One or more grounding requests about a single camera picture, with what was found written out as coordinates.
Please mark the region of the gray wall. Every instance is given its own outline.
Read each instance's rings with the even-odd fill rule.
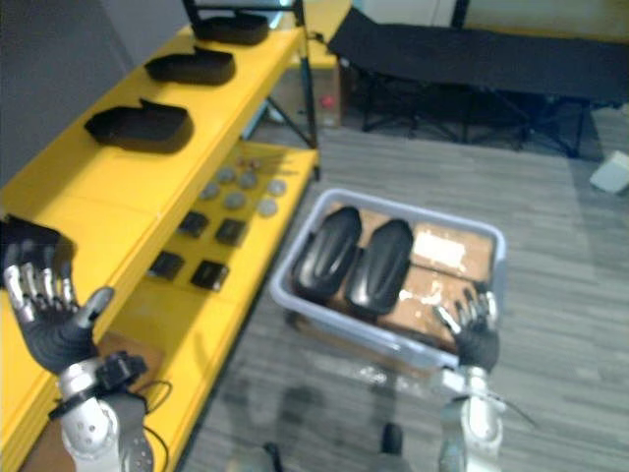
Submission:
[[[4,185],[187,18],[178,0],[3,0],[1,21]]]

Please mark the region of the red object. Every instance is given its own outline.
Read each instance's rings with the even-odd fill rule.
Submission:
[[[323,108],[332,108],[334,103],[336,103],[336,100],[330,94],[322,96],[318,101]]]

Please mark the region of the robot finger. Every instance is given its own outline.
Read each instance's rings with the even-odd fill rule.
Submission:
[[[456,323],[454,317],[445,308],[440,305],[432,307],[432,313],[439,319],[439,321],[447,327],[452,334],[458,334],[461,332],[461,326]]]
[[[22,283],[26,295],[37,305],[39,309],[45,308],[45,302],[42,294],[40,280],[37,277],[37,268],[34,265],[36,261],[36,247],[34,241],[26,239],[21,244],[21,266]]]
[[[102,287],[96,290],[73,316],[75,324],[82,328],[92,327],[100,314],[105,311],[113,296],[114,289],[111,287]]]
[[[487,327],[491,329],[492,331],[495,331],[498,325],[498,304],[496,303],[493,292],[488,291],[485,294],[485,296],[486,296],[486,303],[487,303],[487,310],[486,310]]]
[[[3,262],[5,269],[2,275],[16,318],[21,325],[25,325],[35,320],[35,309],[30,296],[27,295],[22,285],[22,273],[18,267],[19,260],[20,247],[17,244],[10,244]]]
[[[79,303],[77,302],[77,292],[75,291],[75,285],[72,281],[72,264],[70,261],[65,261],[61,265],[61,301],[66,309],[76,312],[79,309]]]
[[[470,321],[473,322],[479,317],[479,305],[477,299],[472,294],[472,291],[469,288],[465,288],[463,290],[463,295],[465,295],[465,300],[467,302],[468,314],[470,315]]]
[[[457,300],[454,302],[454,308],[456,308],[456,313],[459,315],[459,323],[461,326],[465,326],[471,321],[470,314],[460,301]]]
[[[54,257],[55,248],[53,246],[46,246],[43,250],[44,269],[39,276],[41,278],[41,288],[46,301],[58,310],[60,307],[58,306],[57,277],[53,270]]]

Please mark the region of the black cot fabric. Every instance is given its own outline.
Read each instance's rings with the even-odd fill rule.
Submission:
[[[399,79],[629,101],[627,44],[379,25],[352,8],[328,47],[361,69]]]

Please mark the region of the black cable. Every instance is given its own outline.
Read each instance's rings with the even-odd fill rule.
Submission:
[[[148,408],[146,410],[146,414],[147,415],[151,414],[153,411],[155,411],[157,408],[159,408],[161,405],[163,405],[163,403],[168,399],[168,397],[170,396],[170,394],[173,391],[173,384],[168,382],[168,381],[162,381],[162,380],[150,381],[149,383],[146,383],[146,384],[142,385],[140,388],[138,388],[135,391],[135,394],[141,395],[143,391],[151,388],[152,386],[156,386],[156,385],[165,385],[166,386],[166,392],[163,394],[163,396],[161,398],[159,398],[159,400],[157,400],[155,402],[155,404],[153,404],[150,408]]]
[[[540,425],[538,424],[538,422],[535,421],[529,414],[525,413],[524,410],[522,410],[518,405],[508,400],[502,400],[502,401],[504,401],[505,405],[507,405],[516,413],[518,413],[522,418],[527,420],[531,424],[531,426],[533,426],[534,429],[538,430],[540,428]]]
[[[170,454],[168,452],[168,444],[166,444],[166,441],[162,438],[162,436],[160,436],[155,430],[152,430],[151,428],[149,428],[148,426],[143,426],[144,429],[148,432],[151,433],[152,436],[154,438],[157,439],[157,441],[161,444],[161,446],[164,448],[164,454],[166,456],[165,458],[165,462],[164,462],[164,466],[162,467],[162,472],[166,471],[166,468],[168,467],[168,462],[170,461]]]
[[[540,424],[537,421],[535,421],[528,413],[525,413],[522,408],[520,408],[518,405],[516,405],[512,401],[505,400],[504,398],[496,395],[495,393],[490,393],[488,397],[493,398],[494,400],[507,405],[509,408],[515,411],[518,415],[524,418],[534,429],[538,430],[540,428]]]

